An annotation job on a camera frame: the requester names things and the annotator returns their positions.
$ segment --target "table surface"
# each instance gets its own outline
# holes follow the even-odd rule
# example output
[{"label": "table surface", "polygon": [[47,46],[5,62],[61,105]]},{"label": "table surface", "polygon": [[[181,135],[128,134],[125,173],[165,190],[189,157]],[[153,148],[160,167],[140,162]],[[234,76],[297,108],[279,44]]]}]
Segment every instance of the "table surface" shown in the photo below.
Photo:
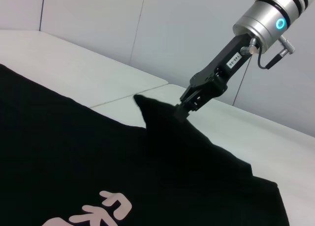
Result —
[{"label": "table surface", "polygon": [[[142,95],[175,105],[184,91],[167,85]],[[93,110],[145,127],[132,97]],[[279,185],[292,226],[315,225],[315,138],[217,100],[193,112],[189,121],[214,144],[249,162],[255,176]]]},{"label": "table surface", "polygon": [[167,82],[43,32],[0,31],[0,64],[94,107]]}]

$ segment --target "black t-shirt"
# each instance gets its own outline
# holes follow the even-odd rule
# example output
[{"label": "black t-shirt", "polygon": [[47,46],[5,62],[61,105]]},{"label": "black t-shirt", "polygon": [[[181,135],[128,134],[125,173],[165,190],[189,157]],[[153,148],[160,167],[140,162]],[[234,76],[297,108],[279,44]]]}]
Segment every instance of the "black t-shirt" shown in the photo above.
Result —
[{"label": "black t-shirt", "polygon": [[134,99],[146,129],[1,65],[1,225],[289,225],[277,184],[178,123],[173,106]]}]

